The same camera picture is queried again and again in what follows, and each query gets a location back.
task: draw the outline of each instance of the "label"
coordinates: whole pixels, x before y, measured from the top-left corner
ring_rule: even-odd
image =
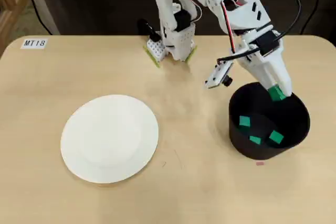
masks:
[[[21,49],[44,49],[48,39],[25,39]]]

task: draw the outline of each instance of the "wooden tabletop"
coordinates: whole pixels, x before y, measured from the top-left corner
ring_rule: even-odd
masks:
[[[265,161],[228,138],[228,102],[254,79],[235,64],[229,87],[206,90],[227,37],[196,37],[189,64],[157,68],[140,37],[49,37],[45,49],[13,42],[0,60],[0,223],[336,223],[336,50],[288,36],[283,54],[311,130],[299,146]],[[147,167],[100,186],[65,167],[60,137],[72,113],[107,94],[144,101],[160,127]]]

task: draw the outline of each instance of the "black cable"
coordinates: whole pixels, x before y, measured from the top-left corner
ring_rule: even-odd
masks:
[[[36,7],[36,4],[35,4],[35,1],[34,0],[31,0],[32,4],[33,4],[33,7],[34,7],[34,10],[35,10],[35,13],[36,13],[36,16],[37,16],[37,19],[38,21],[41,23],[41,25],[44,27],[44,29],[50,34],[50,35],[53,35],[51,33],[51,31],[48,29],[48,27],[43,23],[38,11],[37,11],[37,7]]]
[[[275,41],[278,41],[280,40],[281,38],[283,38],[287,33],[289,33],[289,31],[293,28],[293,26],[296,24],[296,22],[298,21],[298,19],[300,18],[301,16],[301,13],[302,13],[302,7],[301,7],[301,1],[300,0],[295,0],[297,5],[298,5],[298,13],[294,19],[294,21],[291,23],[291,25],[288,27],[287,30],[285,30],[283,33],[281,33],[279,36],[277,36],[274,41],[272,41],[271,43],[275,42]],[[217,62],[219,63],[220,61],[226,61],[226,60],[234,60],[234,59],[238,59],[238,58],[242,58],[242,57],[246,57],[246,56],[249,56],[251,54],[254,54],[258,51],[260,51],[261,48],[255,48],[255,49],[252,49],[252,50],[249,50],[247,52],[243,52],[242,54],[238,54],[238,55],[233,55],[233,56],[229,56],[229,57],[225,57],[225,58],[219,58],[217,59]]]
[[[306,27],[307,27],[307,25],[309,24],[310,20],[312,19],[312,17],[314,16],[315,12],[317,11],[317,8],[318,8],[318,6],[319,6],[319,2],[320,2],[320,0],[316,0],[314,9],[313,9],[313,11],[311,12],[311,14],[309,15],[309,17],[308,17],[306,23],[304,24],[304,26],[303,26],[303,28],[302,28],[302,30],[301,30],[301,33],[300,33],[301,35],[305,32],[304,30],[306,29]]]

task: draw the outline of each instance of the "green cube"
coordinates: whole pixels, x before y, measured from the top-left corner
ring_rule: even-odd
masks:
[[[256,144],[261,144],[261,138],[256,136],[250,136],[250,140]]]
[[[273,131],[271,136],[269,136],[270,139],[272,139],[277,144],[280,144],[281,141],[284,139],[284,136],[281,135],[279,132]]]
[[[281,101],[286,98],[279,85],[275,85],[268,90],[269,95],[271,96],[274,102]]]
[[[250,127],[251,123],[250,123],[250,118],[248,116],[240,116],[239,117],[239,125],[240,126],[246,126],[246,127]]]

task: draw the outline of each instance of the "dark background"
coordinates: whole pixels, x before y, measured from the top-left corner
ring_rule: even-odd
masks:
[[[294,0],[261,0],[278,31],[285,30],[296,11]],[[316,0],[301,0],[302,16],[292,34],[299,34],[312,13]],[[146,18],[159,27],[155,0],[46,0],[56,25],[63,35],[135,35],[136,22]],[[336,44],[336,0],[320,0],[305,34],[324,37]],[[196,34],[223,34],[216,17],[208,10],[197,23]]]

